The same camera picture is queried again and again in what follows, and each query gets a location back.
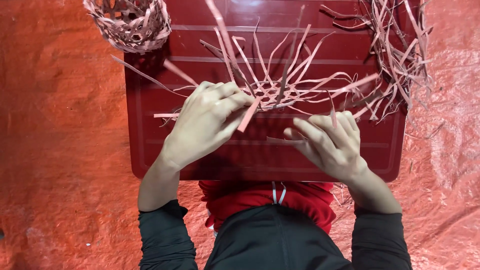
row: hand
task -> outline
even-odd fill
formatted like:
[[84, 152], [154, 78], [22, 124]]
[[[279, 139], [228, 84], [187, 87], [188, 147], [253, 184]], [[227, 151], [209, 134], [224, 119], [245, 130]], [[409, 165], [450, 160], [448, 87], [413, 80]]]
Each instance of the hand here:
[[306, 120], [293, 119], [297, 130], [287, 128], [284, 134], [292, 140], [304, 140], [294, 145], [326, 174], [348, 184], [368, 171], [360, 156], [360, 131], [349, 111], [336, 112], [337, 127], [330, 116], [314, 115]]
[[202, 82], [185, 100], [160, 158], [178, 171], [230, 139], [255, 101], [233, 82]]

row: person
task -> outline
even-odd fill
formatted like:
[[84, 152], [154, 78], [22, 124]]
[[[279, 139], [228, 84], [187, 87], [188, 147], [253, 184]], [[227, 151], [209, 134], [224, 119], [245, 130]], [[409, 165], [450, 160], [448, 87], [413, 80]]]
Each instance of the person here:
[[[187, 209], [177, 200], [179, 171], [225, 143], [253, 102], [234, 83], [209, 82], [185, 100], [140, 185], [141, 270], [198, 269], [183, 221]], [[206, 270], [412, 269], [401, 206], [360, 156], [352, 114], [337, 112], [336, 121], [334, 127], [329, 116], [295, 118], [284, 134], [299, 140], [294, 147], [320, 170], [348, 186], [356, 215], [351, 262], [328, 236], [335, 218], [331, 184], [236, 182], [231, 189], [222, 186], [228, 181], [200, 181], [217, 232]]]

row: forearm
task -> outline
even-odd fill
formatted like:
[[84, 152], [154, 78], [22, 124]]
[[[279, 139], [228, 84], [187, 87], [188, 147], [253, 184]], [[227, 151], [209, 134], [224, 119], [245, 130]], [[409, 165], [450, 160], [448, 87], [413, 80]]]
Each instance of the forearm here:
[[153, 211], [176, 199], [179, 180], [180, 170], [160, 153], [140, 184], [138, 209]]
[[345, 184], [355, 203], [362, 208], [381, 214], [402, 212], [387, 184], [369, 169]]

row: left hand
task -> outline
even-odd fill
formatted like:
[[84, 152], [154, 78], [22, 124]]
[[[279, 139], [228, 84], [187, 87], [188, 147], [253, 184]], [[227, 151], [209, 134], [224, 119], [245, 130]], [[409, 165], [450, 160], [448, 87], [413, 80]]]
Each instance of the left hand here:
[[159, 158], [178, 171], [230, 139], [255, 98], [233, 82], [202, 82], [185, 100]]

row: partially woven basket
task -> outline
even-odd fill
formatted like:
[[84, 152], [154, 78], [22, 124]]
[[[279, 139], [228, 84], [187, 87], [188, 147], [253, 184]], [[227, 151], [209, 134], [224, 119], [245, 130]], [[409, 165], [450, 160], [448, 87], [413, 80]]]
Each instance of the partially woven basket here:
[[110, 0], [83, 1], [103, 38], [124, 52], [159, 49], [171, 32], [163, 0], [115, 0], [113, 7]]

